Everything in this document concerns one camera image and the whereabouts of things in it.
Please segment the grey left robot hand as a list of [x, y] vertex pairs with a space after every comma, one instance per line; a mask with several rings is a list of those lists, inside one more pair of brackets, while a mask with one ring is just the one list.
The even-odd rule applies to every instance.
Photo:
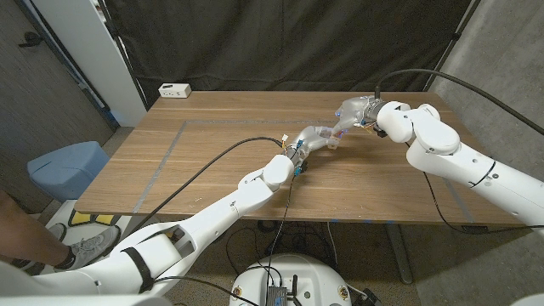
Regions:
[[308, 126], [286, 147], [286, 155], [297, 167], [312, 151], [325, 146], [338, 145], [339, 139], [332, 137], [331, 127]]

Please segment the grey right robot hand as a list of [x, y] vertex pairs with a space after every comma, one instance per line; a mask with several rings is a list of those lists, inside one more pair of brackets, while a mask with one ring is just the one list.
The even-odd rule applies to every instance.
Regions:
[[364, 127], [377, 122], [377, 115], [385, 104], [385, 101], [374, 96], [361, 96], [344, 100], [335, 111], [338, 122], [332, 128], [331, 134], [338, 136], [344, 130], [352, 127]]

